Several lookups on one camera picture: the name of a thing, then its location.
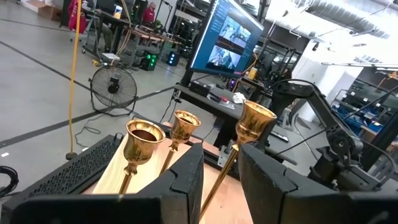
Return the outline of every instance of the computer monitor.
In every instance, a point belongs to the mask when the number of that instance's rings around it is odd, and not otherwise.
[[[213,0],[189,69],[240,77],[263,29],[261,23],[235,0]]]

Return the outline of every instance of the ceiling duct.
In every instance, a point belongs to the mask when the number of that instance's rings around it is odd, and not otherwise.
[[[340,26],[353,30],[356,33],[369,33],[376,37],[388,39],[390,34],[380,26],[381,19],[370,14],[380,11],[380,14],[390,14],[395,18],[398,12],[382,6],[375,1],[379,0],[347,0],[344,2],[328,0],[292,0],[296,6],[307,8],[307,12],[321,17]]]

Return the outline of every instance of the bell rim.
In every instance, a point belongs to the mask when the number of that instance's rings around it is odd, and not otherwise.
[[[129,126],[130,126],[132,123],[137,123],[137,122],[143,122],[143,123],[147,123],[147,124],[150,124],[150,125],[154,126],[155,128],[157,128],[157,129],[160,131],[160,133],[162,133],[161,138],[160,138],[159,140],[157,140],[157,141],[148,141],[148,140],[146,140],[146,139],[143,139],[143,138],[140,138],[140,137],[136,136],[135,134],[133,134],[133,133],[130,131]],[[161,127],[159,127],[157,124],[155,124],[155,123],[153,123],[153,122],[146,121],[146,120],[144,120],[144,119],[132,119],[132,120],[130,120],[130,121],[127,122],[127,124],[126,124],[126,129],[127,129],[127,133],[128,133],[129,135],[134,136],[135,138],[138,138],[138,139],[140,139],[141,141],[151,142],[151,143],[161,143],[162,141],[164,141],[164,140],[166,139],[166,133],[163,131],[163,129],[162,129]]]
[[[193,123],[186,122],[186,121],[184,121],[183,119],[179,119],[179,120],[181,120],[182,122],[184,122],[185,124],[191,124],[192,126],[195,126],[195,127],[201,126],[201,121],[200,121],[200,119],[199,119],[197,116],[193,115],[192,113],[189,113],[188,111],[184,111],[184,110],[175,110],[175,111],[174,111],[174,116],[175,116],[176,118],[179,118],[179,117],[177,116],[177,113],[178,113],[178,112],[183,112],[183,113],[185,113],[185,114],[188,114],[189,116],[195,118],[196,121],[198,121],[198,124],[193,124]]]
[[[266,111],[266,112],[267,112],[267,115],[270,115],[271,118],[277,119],[276,114],[275,114],[274,112],[272,112],[270,109],[266,108],[265,106],[262,106],[262,105],[260,105],[260,104],[258,104],[258,103],[255,103],[255,102],[253,102],[253,101],[250,101],[250,100],[244,100],[243,103],[244,103],[245,105],[249,106],[250,108],[256,110],[257,112],[261,113],[260,111],[258,111],[257,109],[255,109],[255,108],[253,108],[253,107],[251,106],[251,105],[256,105],[256,106],[260,107],[261,110]]]

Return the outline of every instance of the wooden board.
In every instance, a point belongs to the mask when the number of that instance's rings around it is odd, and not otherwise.
[[[124,178],[123,168],[127,165],[127,161],[123,156],[123,147],[126,144],[126,139],[127,138],[124,138],[98,183],[94,187],[87,189],[85,194],[117,194],[119,192]],[[200,142],[200,140],[194,138],[191,138],[191,141]],[[154,151],[150,161],[137,168],[138,174],[132,177],[127,190],[128,193],[133,194],[140,191],[157,178],[171,142],[171,139],[166,139],[162,142],[157,150]],[[207,142],[203,143],[203,147],[218,154],[218,149]],[[178,152],[173,156],[171,164],[187,152],[189,148],[190,146],[186,144],[180,145],[178,147]],[[206,164],[204,166],[204,171],[202,203],[209,194],[211,187],[220,173],[218,170]],[[248,205],[239,181],[229,176],[224,179],[201,223],[252,223]]]

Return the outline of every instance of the concrete floor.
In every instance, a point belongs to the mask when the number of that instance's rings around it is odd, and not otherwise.
[[[67,30],[59,29],[58,22],[48,21],[35,12],[18,6],[14,2],[0,0],[0,164],[11,166],[18,171],[19,185],[16,191],[25,189],[55,168],[66,162],[65,154],[70,148],[68,119],[68,97],[70,67],[72,64],[73,44],[69,41]],[[75,97],[73,124],[75,133],[79,132],[87,119],[96,118],[90,104],[88,79],[96,68],[91,65],[89,54],[78,54],[76,66]],[[146,96],[157,92],[136,104],[135,112],[159,121],[164,113],[172,94],[172,90],[163,91],[174,86],[184,74],[183,67],[169,67],[159,63],[155,71],[139,70],[132,75],[137,83],[138,96]],[[203,82],[213,83],[215,77],[196,73],[193,78],[202,78]],[[187,110],[196,114],[202,125],[195,131],[197,136],[206,136],[211,130],[214,118],[211,114],[186,101],[178,104],[176,109]],[[165,116],[168,120],[171,109]],[[99,129],[101,134],[95,135],[84,131],[79,141],[90,146],[108,134],[124,132],[128,117],[112,118],[102,116],[89,126]],[[319,130],[314,126],[311,130],[298,125],[301,133],[308,137]],[[213,142],[217,130],[206,139]],[[293,132],[287,133],[290,145],[302,140]],[[270,139],[272,147],[288,148],[289,145],[276,139]],[[311,140],[312,148],[324,146],[325,136]],[[76,145],[77,153],[83,148]],[[309,167],[316,162],[308,147],[301,144],[294,149],[297,166],[286,163],[297,172],[306,175]],[[0,185],[9,180],[0,177]]]

